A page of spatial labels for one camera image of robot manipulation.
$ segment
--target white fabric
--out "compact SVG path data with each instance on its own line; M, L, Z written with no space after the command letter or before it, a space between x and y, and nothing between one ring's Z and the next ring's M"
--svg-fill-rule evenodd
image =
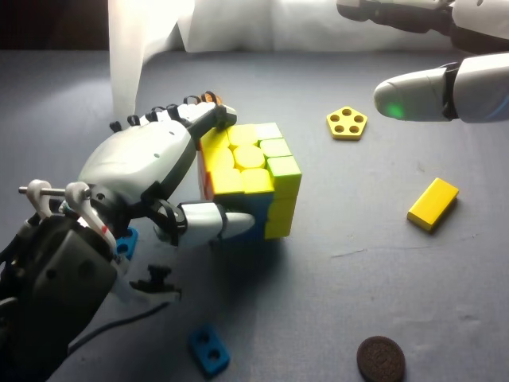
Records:
M436 32L342 18L335 0L109 0L109 13L113 100L122 121L134 113L143 62L172 48L172 31L180 31L187 52L451 49Z

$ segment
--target yellow cube tile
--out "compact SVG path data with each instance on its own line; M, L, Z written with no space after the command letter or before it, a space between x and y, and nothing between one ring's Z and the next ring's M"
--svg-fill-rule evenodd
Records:
M243 193L243 179L237 169L216 170L210 173L210 197L231 193Z
M227 134L232 150L244 145L256 146L258 143L255 125L234 125L227 128Z
M274 187L269 172L265 169L248 169L241 174L243 191L249 193L272 193Z
M302 173L293 156L269 158L267 169L274 184L274 199L297 196Z
M246 169L263 169L265 157L259 147L253 145L239 146L233 150L235 168L243 171Z
M265 238L277 239L279 237L286 237L291 229L291 219L269 220L265 224Z
M233 169L234 160L230 149L206 149L203 151L204 167L206 172L214 170Z
M295 211L297 198L292 199L276 199L269 206L269 220L291 219Z
M218 131L215 127L210 129L207 134L205 134L200 139L200 149L221 149L227 148L230 146L230 140L228 139L228 134L225 130Z
M436 178L412 206L407 219L418 227L430 232L455 201L459 189L446 181Z
M366 126L367 116L349 106L327 115L328 127L334 139L358 141Z
M285 139L283 138L267 139L265 141L261 141L260 149L262 149L263 154L267 158L287 157L292 154L288 145L286 144Z
M265 139L283 138L281 131L276 123L259 123L255 125L256 137L259 141Z

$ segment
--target gray table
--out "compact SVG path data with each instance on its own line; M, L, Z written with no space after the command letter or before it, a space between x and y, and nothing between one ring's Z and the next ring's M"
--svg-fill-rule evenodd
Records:
M290 238L246 251L176 253L147 221L129 277L173 266L182 303L96 338L52 382L196 381L186 337L211 322L232 355L217 378L361 381L356 350L395 339L408 381L507 380L509 129L507 123L403 123L377 114L380 81L458 54L165 53L144 67L138 112L204 90L241 123L277 122L303 175ZM38 177L73 181L109 134L106 53L1 53L0 243L32 213L16 193ZM369 117L359 142L331 139L325 116L348 105ZM430 236L406 221L442 177L459 202ZM171 201L198 198L196 166ZM125 317L110 298L92 327Z

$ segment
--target dark background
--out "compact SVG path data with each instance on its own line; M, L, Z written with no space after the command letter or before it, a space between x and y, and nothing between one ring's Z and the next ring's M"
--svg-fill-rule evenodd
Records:
M0 49L108 50L108 1L2 0Z

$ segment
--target white plastic sheet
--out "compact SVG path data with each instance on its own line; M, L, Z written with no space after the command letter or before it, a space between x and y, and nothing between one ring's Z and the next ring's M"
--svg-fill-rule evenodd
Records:
M143 62L180 33L188 52L451 49L436 32L342 18L335 0L109 0L115 114L134 112Z

